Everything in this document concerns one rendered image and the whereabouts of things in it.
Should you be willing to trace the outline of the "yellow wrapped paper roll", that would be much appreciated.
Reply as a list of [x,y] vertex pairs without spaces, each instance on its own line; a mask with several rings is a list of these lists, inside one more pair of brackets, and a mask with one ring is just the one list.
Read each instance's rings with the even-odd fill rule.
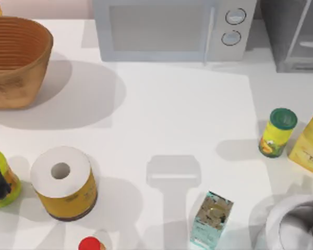
[[91,162],[82,151],[59,146],[40,155],[30,181],[47,213],[60,221],[75,221],[96,204],[97,184]]

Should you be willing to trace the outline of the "pale microwave oven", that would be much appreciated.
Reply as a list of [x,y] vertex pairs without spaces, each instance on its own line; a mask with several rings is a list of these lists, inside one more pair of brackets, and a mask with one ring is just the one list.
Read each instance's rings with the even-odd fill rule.
[[[203,62],[211,7],[214,26],[209,62],[241,60],[257,0],[93,0],[93,13],[103,61]],[[225,20],[242,8],[238,25]],[[239,31],[241,41],[226,46],[221,37]]]

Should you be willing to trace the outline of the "teal patterned carton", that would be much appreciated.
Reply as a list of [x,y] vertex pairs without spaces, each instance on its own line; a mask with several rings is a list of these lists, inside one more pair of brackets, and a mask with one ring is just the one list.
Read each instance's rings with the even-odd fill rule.
[[234,203],[209,191],[192,224],[190,242],[204,250],[215,250]]

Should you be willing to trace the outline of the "white round pot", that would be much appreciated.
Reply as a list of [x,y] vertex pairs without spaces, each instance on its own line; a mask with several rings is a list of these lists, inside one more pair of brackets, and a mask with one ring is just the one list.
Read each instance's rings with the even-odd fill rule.
[[275,205],[264,236],[267,250],[313,250],[313,195],[290,196]]

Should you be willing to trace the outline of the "round microwave knob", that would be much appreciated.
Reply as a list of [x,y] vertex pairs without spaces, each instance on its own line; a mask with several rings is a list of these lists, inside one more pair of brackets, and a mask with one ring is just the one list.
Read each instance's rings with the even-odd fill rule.
[[225,15],[225,20],[230,25],[238,25],[246,19],[246,12],[242,8],[229,10]]
[[232,30],[222,35],[221,41],[226,46],[234,46],[238,44],[242,39],[242,35],[239,31]]

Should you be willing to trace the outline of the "yellow box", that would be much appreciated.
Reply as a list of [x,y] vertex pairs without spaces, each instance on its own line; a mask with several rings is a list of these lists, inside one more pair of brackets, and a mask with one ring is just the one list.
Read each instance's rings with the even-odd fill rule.
[[313,117],[299,135],[288,158],[313,173]]

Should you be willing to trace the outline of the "green and yellow container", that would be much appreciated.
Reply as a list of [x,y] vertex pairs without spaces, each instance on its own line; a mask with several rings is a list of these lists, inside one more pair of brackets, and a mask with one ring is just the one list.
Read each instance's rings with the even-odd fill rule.
[[10,168],[5,156],[0,152],[0,172],[6,182],[11,187],[11,192],[3,199],[0,199],[0,208],[5,207],[14,202],[21,192],[21,182],[17,175]]

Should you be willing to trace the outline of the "green lidded yellow can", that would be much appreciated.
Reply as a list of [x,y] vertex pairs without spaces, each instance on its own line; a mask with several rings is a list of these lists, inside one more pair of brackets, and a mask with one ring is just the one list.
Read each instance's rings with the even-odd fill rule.
[[274,109],[259,142],[260,152],[269,158],[280,157],[297,122],[296,114],[290,109]]

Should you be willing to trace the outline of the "red capped bottle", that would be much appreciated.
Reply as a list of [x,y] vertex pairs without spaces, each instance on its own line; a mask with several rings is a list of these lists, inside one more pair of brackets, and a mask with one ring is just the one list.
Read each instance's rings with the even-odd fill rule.
[[78,250],[106,250],[106,247],[96,237],[89,236],[80,241]]

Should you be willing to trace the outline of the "brown woven basket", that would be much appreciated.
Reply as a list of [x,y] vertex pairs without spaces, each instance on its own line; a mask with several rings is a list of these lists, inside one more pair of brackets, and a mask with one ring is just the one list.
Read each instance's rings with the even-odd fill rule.
[[43,83],[53,35],[40,23],[0,17],[0,109],[29,106]]

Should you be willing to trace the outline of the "grey cabinet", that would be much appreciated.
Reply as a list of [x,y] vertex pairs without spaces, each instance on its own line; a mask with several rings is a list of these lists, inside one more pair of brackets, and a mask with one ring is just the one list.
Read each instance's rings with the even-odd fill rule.
[[260,0],[278,73],[313,73],[313,0]]

